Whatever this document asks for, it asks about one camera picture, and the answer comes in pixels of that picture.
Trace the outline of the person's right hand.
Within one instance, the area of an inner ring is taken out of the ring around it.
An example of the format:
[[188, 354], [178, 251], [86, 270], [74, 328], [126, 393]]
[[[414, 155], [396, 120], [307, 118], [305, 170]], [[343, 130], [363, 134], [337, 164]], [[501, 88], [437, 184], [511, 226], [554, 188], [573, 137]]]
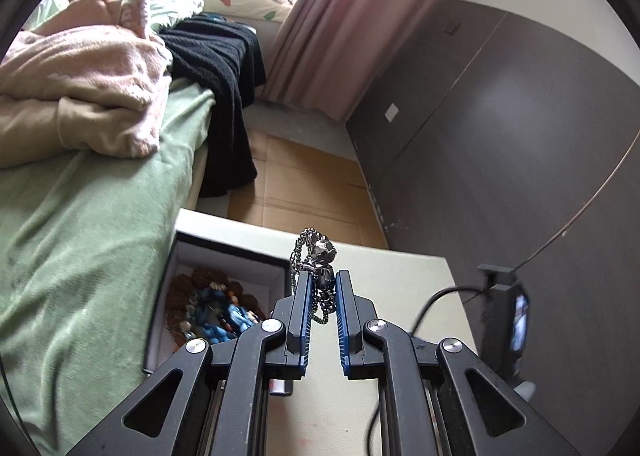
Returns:
[[527, 403], [529, 403], [537, 390], [533, 381], [523, 380], [517, 384], [513, 390]]

